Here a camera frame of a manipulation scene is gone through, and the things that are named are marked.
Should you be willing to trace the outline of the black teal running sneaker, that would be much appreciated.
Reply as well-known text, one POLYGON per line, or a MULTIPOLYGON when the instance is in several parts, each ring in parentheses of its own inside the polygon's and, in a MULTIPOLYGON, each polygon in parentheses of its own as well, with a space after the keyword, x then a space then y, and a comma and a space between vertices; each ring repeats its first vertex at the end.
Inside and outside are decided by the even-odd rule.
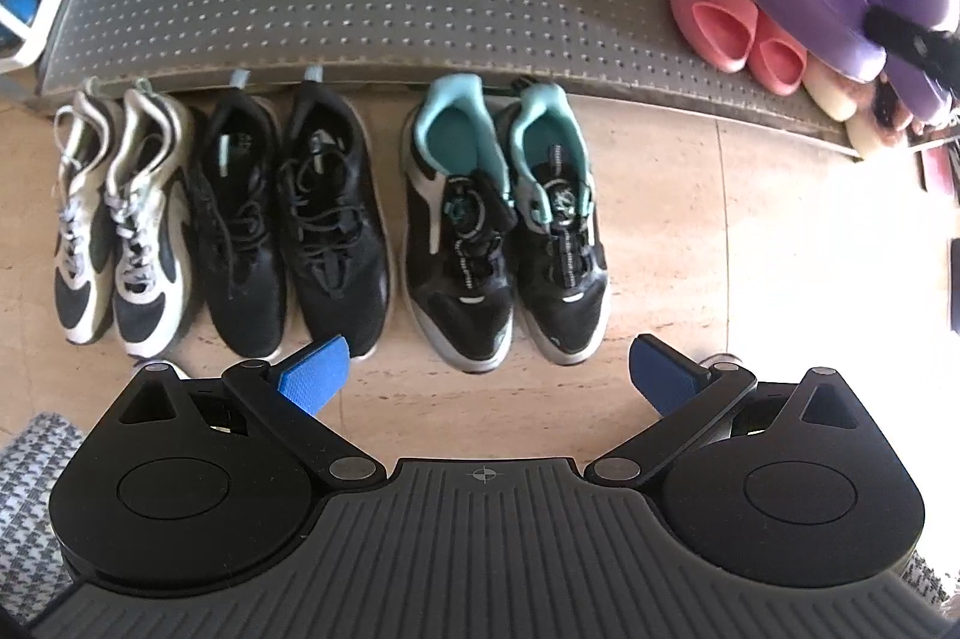
POLYGON ((607 329, 608 270, 597 187, 566 91, 529 83, 494 119, 517 212, 509 260, 527 333, 551 363, 574 366, 607 329))

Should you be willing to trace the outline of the black sneaker white sole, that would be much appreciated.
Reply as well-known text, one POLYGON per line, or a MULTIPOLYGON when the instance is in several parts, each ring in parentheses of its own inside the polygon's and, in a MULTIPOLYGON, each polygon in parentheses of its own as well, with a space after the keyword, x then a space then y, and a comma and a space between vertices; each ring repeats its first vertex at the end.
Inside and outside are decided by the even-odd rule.
POLYGON ((202 119, 190 168, 195 263, 206 309, 236 355, 267 359, 285 330, 286 272, 275 215, 280 126, 274 108, 247 91, 249 73, 202 119))

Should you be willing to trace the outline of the pink fluffy slipper left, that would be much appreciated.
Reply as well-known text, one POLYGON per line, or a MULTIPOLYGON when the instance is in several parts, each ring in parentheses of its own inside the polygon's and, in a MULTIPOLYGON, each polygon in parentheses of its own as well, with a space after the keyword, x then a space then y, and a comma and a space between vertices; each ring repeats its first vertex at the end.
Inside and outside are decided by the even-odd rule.
POLYGON ((802 86, 828 118, 846 122, 859 111, 866 111, 875 96, 875 83, 846 79, 817 57, 807 59, 802 86))

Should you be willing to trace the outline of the pink fluffy slipper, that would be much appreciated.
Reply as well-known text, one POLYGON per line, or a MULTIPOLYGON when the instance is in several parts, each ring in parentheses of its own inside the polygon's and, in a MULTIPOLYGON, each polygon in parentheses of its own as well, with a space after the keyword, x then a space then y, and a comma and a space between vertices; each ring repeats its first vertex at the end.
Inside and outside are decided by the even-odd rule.
POLYGON ((807 59, 802 86, 828 118, 846 122, 859 111, 866 111, 875 96, 875 83, 846 79, 817 57, 807 59))
POLYGON ((863 160, 880 158, 907 148, 913 113, 900 100, 890 80, 882 75, 871 85, 869 99, 846 122, 846 134, 863 160))

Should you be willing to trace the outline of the pink fluffy slipper right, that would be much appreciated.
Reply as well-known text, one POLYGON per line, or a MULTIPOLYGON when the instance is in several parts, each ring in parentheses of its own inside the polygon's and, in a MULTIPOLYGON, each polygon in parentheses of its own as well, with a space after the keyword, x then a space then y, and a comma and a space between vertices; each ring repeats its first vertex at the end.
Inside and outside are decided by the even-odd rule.
POLYGON ((869 99, 846 122, 846 134, 863 160, 880 158, 907 148, 913 113, 900 100, 890 80, 882 75, 871 85, 869 99))

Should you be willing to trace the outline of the pink slide slipper right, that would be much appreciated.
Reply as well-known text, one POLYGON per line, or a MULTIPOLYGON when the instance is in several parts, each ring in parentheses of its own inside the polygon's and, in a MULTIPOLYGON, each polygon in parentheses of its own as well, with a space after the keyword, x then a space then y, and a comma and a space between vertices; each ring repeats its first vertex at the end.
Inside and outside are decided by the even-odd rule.
POLYGON ((754 79, 773 95, 794 95, 804 79, 807 49, 766 13, 760 13, 747 65, 754 79))

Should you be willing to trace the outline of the pink slide slipper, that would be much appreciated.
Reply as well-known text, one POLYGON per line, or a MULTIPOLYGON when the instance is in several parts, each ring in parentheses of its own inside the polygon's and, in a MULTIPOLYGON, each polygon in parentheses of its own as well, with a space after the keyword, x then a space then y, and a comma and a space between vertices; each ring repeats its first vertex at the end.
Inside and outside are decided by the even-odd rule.
POLYGON ((807 49, 766 13, 760 13, 747 65, 754 79, 773 95, 794 95, 804 79, 807 49))
POLYGON ((721 72, 740 72, 757 34, 752 0, 669 0, 672 17, 698 56, 721 72))

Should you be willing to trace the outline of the houndstooth trouser leg left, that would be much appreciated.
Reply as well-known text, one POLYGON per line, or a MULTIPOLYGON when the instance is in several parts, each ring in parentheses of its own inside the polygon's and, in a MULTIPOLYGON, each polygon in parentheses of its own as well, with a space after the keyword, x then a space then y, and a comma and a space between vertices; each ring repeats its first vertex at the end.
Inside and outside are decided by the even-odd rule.
POLYGON ((57 413, 41 413, 2 447, 2 607, 29 623, 70 586, 49 517, 55 481, 83 442, 57 413))

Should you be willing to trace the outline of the pink bathroom scale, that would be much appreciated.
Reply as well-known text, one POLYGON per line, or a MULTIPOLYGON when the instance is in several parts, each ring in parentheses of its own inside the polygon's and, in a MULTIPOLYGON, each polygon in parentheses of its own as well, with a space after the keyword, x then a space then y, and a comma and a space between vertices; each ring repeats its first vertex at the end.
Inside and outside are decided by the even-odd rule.
POLYGON ((955 142, 919 153, 923 189, 939 197, 958 199, 958 145, 955 142))

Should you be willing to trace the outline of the pink slide slipper left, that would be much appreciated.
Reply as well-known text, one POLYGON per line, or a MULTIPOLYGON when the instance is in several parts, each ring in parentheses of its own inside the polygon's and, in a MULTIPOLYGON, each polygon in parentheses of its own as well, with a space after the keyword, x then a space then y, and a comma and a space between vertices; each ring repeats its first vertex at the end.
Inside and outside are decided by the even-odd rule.
POLYGON ((752 0, 669 0, 672 17, 698 56, 721 72, 740 72, 757 34, 752 0))

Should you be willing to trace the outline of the white storage shelf unit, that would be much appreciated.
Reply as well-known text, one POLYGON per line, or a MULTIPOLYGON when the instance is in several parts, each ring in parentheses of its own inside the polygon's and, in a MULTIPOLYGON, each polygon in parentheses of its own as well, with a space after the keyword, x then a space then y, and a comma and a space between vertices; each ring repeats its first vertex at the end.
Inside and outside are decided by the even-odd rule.
POLYGON ((65 0, 40 0, 31 25, 18 22, 2 5, 2 73, 16 72, 39 61, 65 0))

